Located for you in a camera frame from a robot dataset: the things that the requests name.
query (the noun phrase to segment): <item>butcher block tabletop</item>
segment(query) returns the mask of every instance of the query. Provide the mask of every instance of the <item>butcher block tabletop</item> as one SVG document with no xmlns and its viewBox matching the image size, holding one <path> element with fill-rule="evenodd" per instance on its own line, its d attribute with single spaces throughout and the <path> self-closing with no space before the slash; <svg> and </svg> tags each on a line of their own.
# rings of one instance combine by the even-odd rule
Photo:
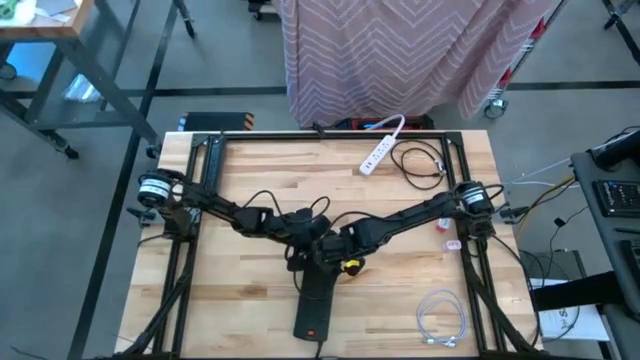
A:
<svg viewBox="0 0 640 360">
<path fill-rule="evenodd" d="M 0 38 L 11 40 L 49 40 L 63 37 L 78 37 L 82 31 L 94 0 L 76 1 L 78 7 L 63 14 L 69 17 L 60 22 L 44 16 L 35 15 L 33 20 L 23 26 L 0 26 Z"/>
<path fill-rule="evenodd" d="M 500 183 L 487 133 L 461 133 L 472 179 L 485 185 Z M 191 139 L 192 133 L 167 133 L 159 167 L 186 171 Z M 436 140 L 425 141 L 440 148 Z M 414 189 L 388 157 L 372 176 L 359 175 L 361 162 L 377 143 L 378 140 L 230 140 L 220 195 L 244 204 L 254 193 L 268 189 L 275 194 L 283 212 L 308 207 L 326 195 L 331 206 L 325 215 L 334 219 L 349 210 L 387 216 L 448 190 L 446 179 L 433 190 Z M 416 145 L 402 144 L 398 150 L 412 146 Z M 459 181 L 455 151 L 452 157 Z M 426 155 L 415 151 L 407 155 L 407 165 L 416 172 L 436 171 Z M 416 182 L 428 185 L 434 179 Z M 503 201 L 499 196 L 494 205 Z M 273 207 L 268 196 L 258 197 L 252 205 Z M 347 216 L 338 221 L 336 228 L 358 218 Z M 498 236 L 517 252 L 511 227 L 496 223 L 495 228 Z M 142 238 L 161 232 L 161 226 L 152 226 L 143 231 Z M 460 254 L 443 252 L 443 243 L 456 238 L 455 225 L 441 233 L 435 222 L 428 223 L 392 238 L 388 245 L 367 257 L 366 266 L 356 277 L 340 275 L 333 297 L 329 339 L 321 356 L 476 356 Z M 130 346 L 158 309 L 170 248 L 166 239 L 148 241 L 139 247 L 116 351 Z M 286 270 L 283 252 L 281 244 L 244 238 L 224 221 L 203 215 L 181 357 L 314 356 L 316 343 L 292 335 L 298 292 L 292 273 Z M 489 242 L 488 257 L 500 307 L 523 336 L 532 340 L 536 321 L 522 269 L 499 243 Z M 453 291 L 464 305 L 467 333 L 455 348 L 426 345 L 418 332 L 418 304 L 426 294 L 438 289 Z M 488 311 L 484 305 L 481 309 L 487 344 L 495 348 Z M 165 347 L 171 346 L 172 319 L 175 316 L 170 316 Z M 435 307 L 423 321 L 427 330 L 438 337 L 455 335 L 460 326 L 456 309 L 447 304 Z"/>
</svg>

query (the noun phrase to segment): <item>gray floor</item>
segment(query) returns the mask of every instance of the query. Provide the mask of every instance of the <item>gray floor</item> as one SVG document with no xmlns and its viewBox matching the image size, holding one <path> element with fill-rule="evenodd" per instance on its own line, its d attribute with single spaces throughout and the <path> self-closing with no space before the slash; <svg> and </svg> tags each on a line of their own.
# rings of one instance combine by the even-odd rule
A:
<svg viewBox="0 0 640 360">
<path fill-rule="evenodd" d="M 130 1 L 111 1 L 126 20 Z M 160 88 L 284 85 L 282 36 L 277 21 L 255 22 L 246 3 L 190 0 L 198 40 L 182 24 L 173 33 Z M 123 88 L 144 88 L 169 1 L 143 1 L 133 36 L 117 76 Z M 518 82 L 638 80 L 640 67 L 615 29 L 601 26 L 607 12 L 600 0 L 571 0 L 516 75 Z M 640 7 L 625 23 L 640 40 Z M 21 78 L 0 83 L 4 89 L 32 90 L 47 64 L 51 48 L 19 46 L 12 61 Z M 574 152 L 598 144 L 616 130 L 634 125 L 640 113 L 640 90 L 508 92 L 508 112 L 499 120 L 478 116 L 465 121 L 454 106 L 434 109 L 438 128 L 487 129 L 503 181 L 507 182 Z M 140 99 L 133 99 L 136 104 Z M 258 129 L 295 129 L 285 96 L 156 98 L 149 121 L 159 132 L 175 130 L 185 111 L 251 111 Z M 92 261 L 122 164 L 128 129 L 64 131 L 81 153 L 68 161 L 46 144 L 0 121 L 0 172 L 3 193 L 0 218 L 0 358 L 25 359 L 22 350 L 62 359 L 66 356 L 86 290 Z M 134 174 L 154 163 L 138 156 Z M 555 182 L 570 174 L 558 167 L 535 180 Z M 127 206 L 135 205 L 135 176 Z M 545 187 L 508 187 L 512 204 L 527 204 Z M 584 205 L 580 190 L 539 209 L 520 239 L 520 247 L 546 251 L 556 217 L 565 218 Z M 139 236 L 133 219 L 122 216 L 102 289 L 86 357 L 113 349 Z M 585 213 L 560 231 L 558 248 L 578 249 L 589 273 L 609 270 L 593 222 Z M 547 346 L 564 355 L 598 358 L 591 343 L 558 341 Z"/>
</svg>

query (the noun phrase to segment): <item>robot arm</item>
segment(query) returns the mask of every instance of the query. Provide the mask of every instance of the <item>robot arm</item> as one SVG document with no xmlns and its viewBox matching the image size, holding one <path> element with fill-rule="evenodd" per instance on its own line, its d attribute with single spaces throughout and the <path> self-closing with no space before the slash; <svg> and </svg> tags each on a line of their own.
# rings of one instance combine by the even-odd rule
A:
<svg viewBox="0 0 640 360">
<path fill-rule="evenodd" d="M 174 193 L 176 185 L 182 187 L 179 194 Z M 239 206 L 173 170 L 158 169 L 143 175 L 138 201 L 157 209 L 165 220 L 165 233 L 178 238 L 194 235 L 189 208 L 229 222 L 245 237 L 268 238 L 294 248 L 309 247 L 329 225 L 324 216 L 312 221 L 310 208 L 276 216 L 268 207 Z"/>
<path fill-rule="evenodd" d="M 494 234 L 491 215 L 494 208 L 483 185 L 462 183 L 453 191 L 442 192 L 431 200 L 398 211 L 385 218 L 368 217 L 340 228 L 314 244 L 315 260 L 329 265 L 361 259 L 387 244 L 391 237 L 439 218 L 465 220 L 472 237 Z"/>
<path fill-rule="evenodd" d="M 312 221 L 310 208 L 276 216 L 271 208 L 238 206 L 177 171 L 155 170 L 143 175 L 140 183 L 138 200 L 158 210 L 169 235 L 178 238 L 194 235 L 192 216 L 187 209 L 197 208 L 228 221 L 243 236 L 268 238 L 293 247 L 302 256 L 311 255 L 324 269 L 362 259 L 387 244 L 394 235 L 439 218 L 465 220 L 463 223 L 471 237 L 486 238 L 494 234 L 491 224 L 494 208 L 479 182 L 461 183 L 452 191 L 439 193 L 384 218 L 356 220 L 342 226 L 338 233 L 329 231 L 329 220 L 324 216 Z M 176 185 L 182 186 L 180 194 L 174 193 Z"/>
</svg>

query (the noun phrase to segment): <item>power strip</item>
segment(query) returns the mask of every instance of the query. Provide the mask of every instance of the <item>power strip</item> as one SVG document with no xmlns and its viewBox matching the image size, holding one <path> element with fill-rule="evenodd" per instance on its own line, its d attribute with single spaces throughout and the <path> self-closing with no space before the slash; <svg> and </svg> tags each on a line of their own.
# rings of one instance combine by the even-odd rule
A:
<svg viewBox="0 0 640 360">
<path fill-rule="evenodd" d="M 396 138 L 391 135 L 385 135 L 380 141 L 378 146 L 369 154 L 367 160 L 360 165 L 360 174 L 369 176 L 378 167 L 378 164 L 384 159 L 385 156 L 391 151 L 391 148 L 396 143 Z"/>
</svg>

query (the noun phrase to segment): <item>coiled cable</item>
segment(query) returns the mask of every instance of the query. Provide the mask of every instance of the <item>coiled cable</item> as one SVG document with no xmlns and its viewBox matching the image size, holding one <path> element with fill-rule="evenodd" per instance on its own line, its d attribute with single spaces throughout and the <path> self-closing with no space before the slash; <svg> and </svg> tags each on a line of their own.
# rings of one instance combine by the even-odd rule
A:
<svg viewBox="0 0 640 360">
<path fill-rule="evenodd" d="M 436 298 L 436 296 L 439 294 L 444 294 L 445 297 Z M 429 331 L 422 324 L 422 318 L 425 315 L 428 315 L 430 310 L 442 303 L 449 303 L 453 305 L 460 314 L 460 331 L 454 336 L 439 338 L 429 333 Z M 416 320 L 418 321 L 418 330 L 420 331 L 420 334 L 422 334 L 425 344 L 441 344 L 443 346 L 453 348 L 456 347 L 456 341 L 462 339 L 465 332 L 467 331 L 467 317 L 464 314 L 462 302 L 456 294 L 447 289 L 440 289 L 427 294 L 420 302 L 420 305 L 418 305 L 418 310 L 416 311 Z"/>
</svg>

